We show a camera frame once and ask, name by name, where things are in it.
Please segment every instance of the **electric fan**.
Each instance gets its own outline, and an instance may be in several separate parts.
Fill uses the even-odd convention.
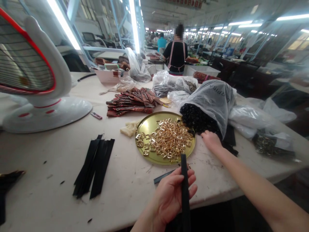
[[[87,115],[90,102],[64,97],[71,90],[71,75],[53,42],[33,17],[24,26],[26,31],[0,8],[0,92],[29,102],[4,118],[3,129],[46,131]]]

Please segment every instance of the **gold tray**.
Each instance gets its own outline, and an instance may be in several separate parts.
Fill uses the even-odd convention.
[[[151,134],[152,132],[155,132],[155,129],[158,128],[158,124],[156,121],[159,120],[165,120],[165,119],[172,119],[172,122],[176,121],[177,118],[181,118],[181,115],[178,115],[176,113],[173,112],[168,112],[168,111],[161,111],[161,112],[156,112],[156,113],[152,113],[148,116],[146,116],[137,126],[137,131],[135,136],[137,136],[138,134],[140,134],[141,132],[144,132],[145,134]],[[144,143],[148,143],[149,140],[143,139]],[[194,150],[194,146],[195,146],[195,137],[192,139],[191,141],[191,147],[186,147],[185,153],[187,158],[191,155],[191,153]],[[143,152],[144,152],[144,148],[139,148],[138,147],[139,152],[142,154],[143,156]],[[157,155],[157,153],[155,151],[150,151],[149,152],[149,156],[145,157],[143,156],[146,160],[153,162],[155,164],[160,164],[160,165],[174,165],[177,163],[181,162],[181,159],[179,159],[179,161],[176,162],[170,162],[167,158],[163,159],[162,156]]]

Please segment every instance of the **pink apron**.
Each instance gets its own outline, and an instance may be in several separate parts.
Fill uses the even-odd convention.
[[[171,60],[172,60],[172,56],[173,56],[173,49],[174,49],[174,42],[181,42],[183,44],[183,57],[184,57],[184,61],[186,60],[186,51],[185,51],[185,45],[184,45],[184,42],[181,41],[181,40],[173,40],[173,43],[172,43],[172,50],[171,50],[171,55],[170,55],[170,61],[168,63],[168,69],[170,69],[170,67],[174,67],[174,68],[177,68],[178,71],[180,72],[180,69],[184,66],[184,64],[180,67],[175,67],[175,66],[172,66],[171,65]]]

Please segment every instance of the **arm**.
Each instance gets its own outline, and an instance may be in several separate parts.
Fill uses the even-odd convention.
[[[202,137],[273,231],[309,231],[309,214],[224,149],[216,134],[205,131]]]
[[[196,180],[194,171],[188,170],[189,187]],[[181,209],[181,168],[177,168],[170,175],[164,177],[146,209],[141,213],[134,224],[131,232],[162,232],[165,231],[166,225],[171,222]],[[192,185],[189,190],[191,199],[197,191],[197,185]]]

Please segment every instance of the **worker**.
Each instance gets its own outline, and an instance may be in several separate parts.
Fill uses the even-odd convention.
[[[166,39],[164,38],[164,33],[160,33],[160,39],[158,39],[158,52],[160,52],[160,48],[166,47]]]
[[[163,53],[164,60],[170,58],[168,68],[171,75],[183,75],[185,60],[188,57],[188,46],[183,41],[183,34],[183,25],[179,24],[175,30],[174,40],[167,45]]]
[[[157,44],[158,44],[158,40],[159,40],[159,33],[156,33],[156,34],[155,34],[155,38],[153,39],[154,45],[157,45]]]
[[[155,33],[152,32],[152,35],[150,36],[150,41],[152,42],[154,38],[155,38]]]
[[[219,137],[212,132],[202,133],[206,147],[221,161],[230,172],[246,197],[257,208],[267,221],[272,231],[309,231],[309,214],[290,200],[268,180],[259,176],[248,168],[237,157],[222,147]],[[182,194],[181,167],[167,177],[164,177],[146,209],[141,213],[131,232],[165,231],[166,225],[171,222],[181,210]],[[190,199],[197,191],[193,184],[196,176],[192,169],[188,170]]]

